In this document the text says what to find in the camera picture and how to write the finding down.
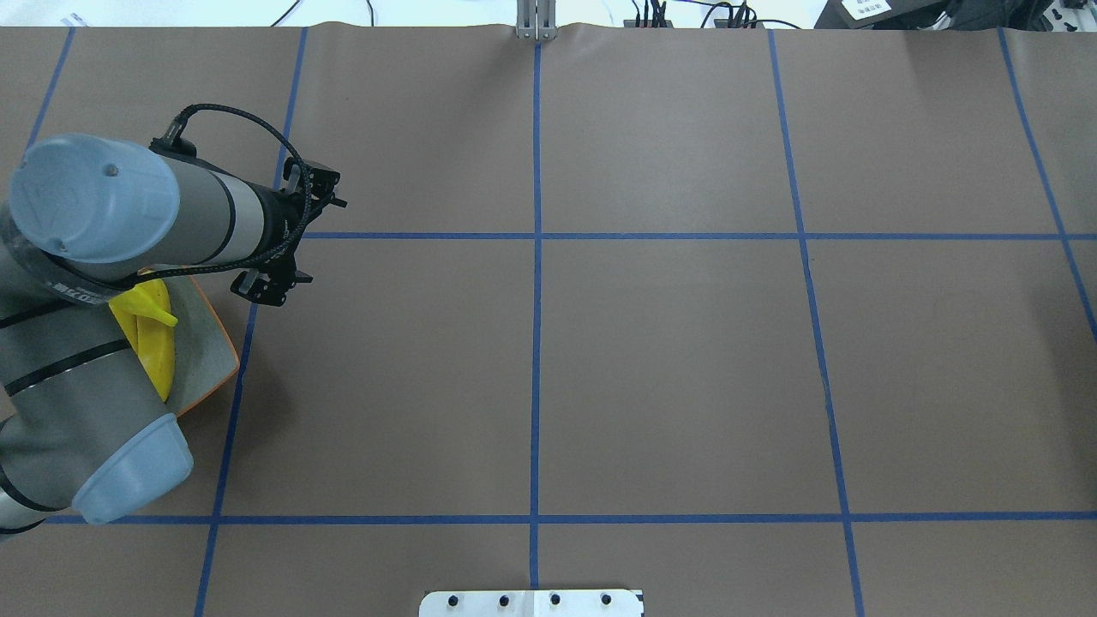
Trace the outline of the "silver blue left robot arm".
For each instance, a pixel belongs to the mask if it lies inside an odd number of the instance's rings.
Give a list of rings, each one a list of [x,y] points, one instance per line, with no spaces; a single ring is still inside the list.
[[[69,133],[32,144],[3,200],[3,539],[56,512],[118,520],[195,460],[109,303],[154,276],[235,271],[231,292],[279,306],[309,276],[304,229],[344,207],[341,176],[290,153],[276,189],[172,134],[142,145]]]

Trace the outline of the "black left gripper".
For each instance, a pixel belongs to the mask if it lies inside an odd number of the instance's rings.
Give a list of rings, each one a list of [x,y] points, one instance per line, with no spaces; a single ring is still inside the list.
[[[255,305],[283,306],[289,292],[312,284],[314,277],[298,270],[295,251],[299,226],[309,195],[315,207],[346,207],[338,195],[341,173],[328,165],[308,159],[287,159],[287,188],[279,190],[255,184],[260,199],[264,226],[252,253],[252,266],[231,281],[231,294]]]

